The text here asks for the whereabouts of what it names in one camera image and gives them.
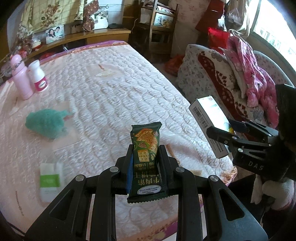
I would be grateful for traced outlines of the pink quilted table cover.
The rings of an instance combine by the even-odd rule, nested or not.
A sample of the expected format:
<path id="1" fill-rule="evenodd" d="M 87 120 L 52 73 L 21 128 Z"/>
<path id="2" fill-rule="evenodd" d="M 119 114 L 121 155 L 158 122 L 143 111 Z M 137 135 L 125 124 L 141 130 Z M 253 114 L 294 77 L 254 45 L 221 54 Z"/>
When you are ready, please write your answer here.
<path id="1" fill-rule="evenodd" d="M 217 159 L 189 111 L 189 102 L 130 45 L 117 42 L 69 51 L 44 60 L 49 87 L 22 100 L 15 85 L 1 86 L 1 212 L 26 231 L 47 204 L 39 168 L 61 163 L 66 182 L 100 174 L 126 154 L 132 125 L 159 121 L 160 142 L 178 164 L 229 184 L 237 175 L 229 157 Z M 68 108 L 74 136 L 53 142 L 25 126 L 29 113 Z"/>

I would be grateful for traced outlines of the framed couple photo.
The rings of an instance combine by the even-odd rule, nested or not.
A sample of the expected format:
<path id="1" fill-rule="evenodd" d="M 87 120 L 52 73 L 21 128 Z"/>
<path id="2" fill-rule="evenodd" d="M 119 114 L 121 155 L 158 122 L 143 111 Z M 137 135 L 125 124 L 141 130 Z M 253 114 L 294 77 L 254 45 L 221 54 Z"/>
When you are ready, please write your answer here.
<path id="1" fill-rule="evenodd" d="M 51 44 L 57 40 L 65 38 L 64 25 L 59 25 L 52 27 L 45 31 L 46 34 L 46 44 Z"/>

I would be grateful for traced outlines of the pink patterned pajama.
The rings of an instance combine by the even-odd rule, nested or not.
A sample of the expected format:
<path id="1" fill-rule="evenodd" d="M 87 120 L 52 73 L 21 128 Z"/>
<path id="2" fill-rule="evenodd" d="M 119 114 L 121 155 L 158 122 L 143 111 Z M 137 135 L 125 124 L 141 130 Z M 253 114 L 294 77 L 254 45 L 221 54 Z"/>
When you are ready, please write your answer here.
<path id="1" fill-rule="evenodd" d="M 230 36 L 227 48 L 222 51 L 242 82 L 243 97 L 247 99 L 247 106 L 262 106 L 269 126 L 276 128 L 279 111 L 275 83 L 269 74 L 258 66 L 251 46 L 240 37 Z"/>

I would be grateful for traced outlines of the wooden tv cabinet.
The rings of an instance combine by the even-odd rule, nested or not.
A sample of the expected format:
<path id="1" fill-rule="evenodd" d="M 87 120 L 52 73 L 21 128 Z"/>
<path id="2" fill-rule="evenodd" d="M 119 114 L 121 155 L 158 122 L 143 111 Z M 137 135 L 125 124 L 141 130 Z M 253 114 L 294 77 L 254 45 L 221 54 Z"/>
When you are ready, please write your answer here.
<path id="1" fill-rule="evenodd" d="M 93 32 L 79 32 L 69 34 L 65 38 L 52 42 L 50 44 L 43 45 L 38 51 L 31 52 L 27 59 L 31 59 L 38 54 L 44 53 L 50 49 L 58 46 L 62 46 L 75 41 L 84 40 L 87 45 L 96 44 L 105 41 L 128 41 L 131 30 L 126 28 L 122 29 L 99 29 Z"/>

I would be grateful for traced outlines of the green fuzzy cloth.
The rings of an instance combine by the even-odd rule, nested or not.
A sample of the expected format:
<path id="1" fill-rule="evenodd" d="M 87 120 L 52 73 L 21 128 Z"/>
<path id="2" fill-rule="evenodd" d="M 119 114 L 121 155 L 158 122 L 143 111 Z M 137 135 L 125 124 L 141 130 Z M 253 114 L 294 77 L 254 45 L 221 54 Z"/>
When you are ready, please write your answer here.
<path id="1" fill-rule="evenodd" d="M 25 126 L 43 137 L 54 140 L 67 134 L 65 121 L 72 116 L 73 113 L 67 110 L 42 109 L 29 113 Z"/>

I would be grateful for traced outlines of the yellow floral cloth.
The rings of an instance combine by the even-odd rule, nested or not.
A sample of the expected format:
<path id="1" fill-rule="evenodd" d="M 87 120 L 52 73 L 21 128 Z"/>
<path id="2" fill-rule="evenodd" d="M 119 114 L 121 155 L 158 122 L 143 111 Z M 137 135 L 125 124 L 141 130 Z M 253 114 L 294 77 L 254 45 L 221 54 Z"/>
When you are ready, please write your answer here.
<path id="1" fill-rule="evenodd" d="M 65 25 L 83 19 L 84 1 L 27 1 L 20 26 L 28 32 Z"/>

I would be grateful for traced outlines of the green cracker packet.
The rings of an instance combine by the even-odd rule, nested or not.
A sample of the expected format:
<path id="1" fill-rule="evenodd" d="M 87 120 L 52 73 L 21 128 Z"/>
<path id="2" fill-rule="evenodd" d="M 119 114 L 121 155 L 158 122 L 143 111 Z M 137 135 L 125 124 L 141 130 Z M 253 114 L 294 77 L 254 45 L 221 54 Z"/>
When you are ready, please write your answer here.
<path id="1" fill-rule="evenodd" d="M 142 203 L 168 197 L 156 164 L 161 122 L 133 125 L 130 132 L 133 145 L 132 186 L 128 203 Z"/>

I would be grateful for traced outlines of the white pink-label pill bottle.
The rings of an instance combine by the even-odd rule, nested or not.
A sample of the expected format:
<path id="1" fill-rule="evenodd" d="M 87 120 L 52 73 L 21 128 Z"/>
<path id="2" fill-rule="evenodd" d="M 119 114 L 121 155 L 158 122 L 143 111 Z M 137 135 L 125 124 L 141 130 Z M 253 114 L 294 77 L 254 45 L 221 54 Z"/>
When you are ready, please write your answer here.
<path id="1" fill-rule="evenodd" d="M 28 66 L 28 75 L 35 87 L 35 91 L 40 93 L 45 91 L 49 84 L 45 77 L 44 71 L 41 69 L 40 61 L 35 60 Z"/>

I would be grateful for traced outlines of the wooden chair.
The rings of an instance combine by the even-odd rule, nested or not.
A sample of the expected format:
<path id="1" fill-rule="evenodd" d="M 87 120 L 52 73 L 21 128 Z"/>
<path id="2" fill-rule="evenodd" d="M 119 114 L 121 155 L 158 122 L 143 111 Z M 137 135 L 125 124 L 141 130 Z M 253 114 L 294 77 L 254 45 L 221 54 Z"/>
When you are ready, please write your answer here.
<path id="1" fill-rule="evenodd" d="M 170 59 L 179 4 L 142 1 L 131 30 L 130 44 L 151 63 Z"/>

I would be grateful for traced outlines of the red cushion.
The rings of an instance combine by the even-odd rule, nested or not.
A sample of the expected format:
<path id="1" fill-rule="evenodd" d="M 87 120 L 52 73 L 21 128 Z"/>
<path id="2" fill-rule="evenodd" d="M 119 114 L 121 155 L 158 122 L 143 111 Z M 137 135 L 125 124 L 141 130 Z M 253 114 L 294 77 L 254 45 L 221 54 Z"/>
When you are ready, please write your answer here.
<path id="1" fill-rule="evenodd" d="M 210 48 L 227 48 L 227 42 L 230 37 L 229 32 L 216 28 L 208 27 L 208 41 Z"/>

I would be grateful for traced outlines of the white green tissue pack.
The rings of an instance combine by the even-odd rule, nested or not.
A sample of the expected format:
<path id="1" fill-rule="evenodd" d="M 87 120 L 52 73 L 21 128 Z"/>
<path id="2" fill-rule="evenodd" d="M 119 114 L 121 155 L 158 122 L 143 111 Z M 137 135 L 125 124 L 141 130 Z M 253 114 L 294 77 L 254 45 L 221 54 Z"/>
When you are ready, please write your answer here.
<path id="1" fill-rule="evenodd" d="M 41 201 L 50 203 L 64 188 L 63 164 L 42 163 L 40 165 Z"/>

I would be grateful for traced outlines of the pink water bottle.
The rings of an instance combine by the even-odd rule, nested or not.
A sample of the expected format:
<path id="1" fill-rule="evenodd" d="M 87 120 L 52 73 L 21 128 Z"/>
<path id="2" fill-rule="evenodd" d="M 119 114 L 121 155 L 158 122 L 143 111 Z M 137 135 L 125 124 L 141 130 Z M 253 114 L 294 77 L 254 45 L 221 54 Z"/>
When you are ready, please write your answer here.
<path id="1" fill-rule="evenodd" d="M 22 57 L 19 54 L 15 54 L 11 58 L 11 74 L 13 82 L 23 100 L 29 99 L 34 90 L 31 85 L 31 81 L 27 75 L 27 67 L 25 66 Z"/>

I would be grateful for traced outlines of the white barcode medicine box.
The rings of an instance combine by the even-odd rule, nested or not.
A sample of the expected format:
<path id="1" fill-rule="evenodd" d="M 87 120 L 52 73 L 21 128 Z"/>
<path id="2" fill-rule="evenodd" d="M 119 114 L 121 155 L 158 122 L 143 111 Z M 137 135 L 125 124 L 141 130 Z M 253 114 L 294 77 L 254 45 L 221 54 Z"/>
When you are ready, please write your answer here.
<path id="1" fill-rule="evenodd" d="M 227 156 L 229 150 L 226 145 L 209 138 L 206 134 L 211 126 L 234 134 L 226 115 L 215 99 L 212 96 L 198 98 L 189 106 L 189 110 L 209 142 L 215 157 L 220 159 Z"/>

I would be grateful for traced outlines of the floral red sofa cover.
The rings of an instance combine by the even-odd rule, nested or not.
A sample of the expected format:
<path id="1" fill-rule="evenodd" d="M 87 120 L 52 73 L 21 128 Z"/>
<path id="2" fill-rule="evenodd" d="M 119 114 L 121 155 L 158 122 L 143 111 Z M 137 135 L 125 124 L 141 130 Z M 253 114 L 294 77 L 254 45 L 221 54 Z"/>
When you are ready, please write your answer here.
<path id="1" fill-rule="evenodd" d="M 263 107 L 247 106 L 226 57 L 215 50 L 189 44 L 176 82 L 189 102 L 212 96 L 227 118 L 268 125 Z"/>

